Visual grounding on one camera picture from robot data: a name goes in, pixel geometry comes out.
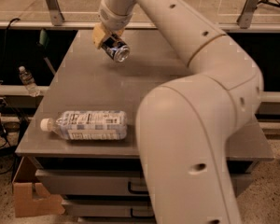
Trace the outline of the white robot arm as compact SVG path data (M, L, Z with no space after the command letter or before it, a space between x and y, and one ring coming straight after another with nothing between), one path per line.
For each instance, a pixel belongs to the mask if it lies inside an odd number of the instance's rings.
M124 29L134 6L190 71L153 89L137 110L136 142L157 224L242 224L225 146L259 108L259 67L183 0L102 0L96 48Z

